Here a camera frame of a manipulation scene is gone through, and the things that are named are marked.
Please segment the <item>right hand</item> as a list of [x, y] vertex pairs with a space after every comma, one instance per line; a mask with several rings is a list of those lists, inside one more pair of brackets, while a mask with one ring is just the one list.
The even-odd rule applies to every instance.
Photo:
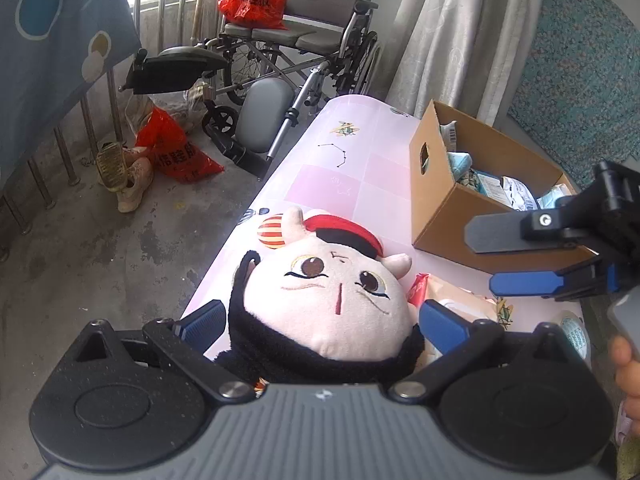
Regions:
[[624, 401], [624, 411], [631, 420], [630, 433], [635, 437], [639, 435], [640, 417], [640, 367], [639, 362], [634, 359], [630, 343], [623, 336], [615, 336], [611, 342], [610, 355], [615, 365], [615, 381], [618, 388], [626, 396]]

